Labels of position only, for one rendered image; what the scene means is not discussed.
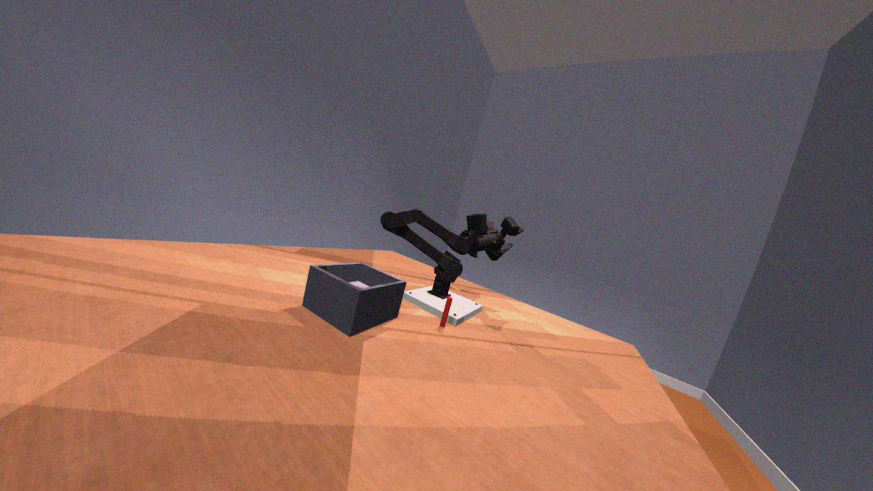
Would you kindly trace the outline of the red peg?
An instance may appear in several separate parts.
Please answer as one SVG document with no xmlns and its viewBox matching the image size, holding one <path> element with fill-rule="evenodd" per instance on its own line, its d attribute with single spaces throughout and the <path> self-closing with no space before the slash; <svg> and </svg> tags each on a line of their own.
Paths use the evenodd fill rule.
<svg viewBox="0 0 873 491">
<path fill-rule="evenodd" d="M 448 314 L 449 314 L 451 304 L 452 304 L 452 298 L 448 297 L 446 304 L 445 304 L 445 311 L 443 312 L 443 316 L 442 316 L 441 323 L 440 323 L 441 327 L 445 327 L 446 320 L 448 319 Z"/>
</svg>

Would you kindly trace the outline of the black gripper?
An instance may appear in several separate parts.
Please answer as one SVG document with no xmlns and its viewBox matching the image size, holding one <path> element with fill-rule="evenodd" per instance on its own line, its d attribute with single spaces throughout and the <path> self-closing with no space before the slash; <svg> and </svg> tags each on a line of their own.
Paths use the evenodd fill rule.
<svg viewBox="0 0 873 491">
<path fill-rule="evenodd" d="M 504 255 L 507 250 L 514 245 L 513 243 L 505 243 L 505 236 L 516 236 L 523 232 L 523 229 L 520 228 L 516 222 L 509 215 L 505 217 L 504 221 L 502 221 L 502 231 L 497 233 L 489 233 L 486 232 L 484 235 L 487 235 L 490 240 L 490 247 L 486 250 L 486 253 L 489 255 L 490 260 L 497 261 L 500 256 Z"/>
</svg>

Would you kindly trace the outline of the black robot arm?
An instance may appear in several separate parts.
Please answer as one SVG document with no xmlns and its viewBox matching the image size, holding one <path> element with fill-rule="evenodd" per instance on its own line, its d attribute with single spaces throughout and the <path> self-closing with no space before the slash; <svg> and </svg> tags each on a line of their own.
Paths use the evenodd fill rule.
<svg viewBox="0 0 873 491">
<path fill-rule="evenodd" d="M 436 277 L 434 277 L 432 290 L 428 291 L 428 293 L 441 299 L 450 297 L 448 293 L 450 282 L 454 283 L 456 278 L 462 273 L 461 260 L 458 260 L 448 251 L 442 254 L 442 252 L 425 241 L 423 237 L 413 232 L 407 224 L 417 222 L 420 226 L 434 233 L 434 235 L 439 236 L 457 254 L 470 254 L 470 256 L 475 258 L 477 258 L 477 252 L 488 250 L 490 247 L 489 237 L 484 235 L 484 233 L 498 232 L 498 229 L 494 229 L 494 222 L 487 221 L 486 213 L 467 215 L 468 230 L 464 230 L 460 235 L 450 232 L 447 228 L 441 226 L 439 222 L 424 214 L 421 209 L 411 209 L 410 211 L 398 213 L 386 211 L 381 216 L 380 221 L 381 226 L 385 230 L 404 237 L 406 241 L 412 243 L 413 246 L 439 264 L 434 268 Z"/>
</svg>

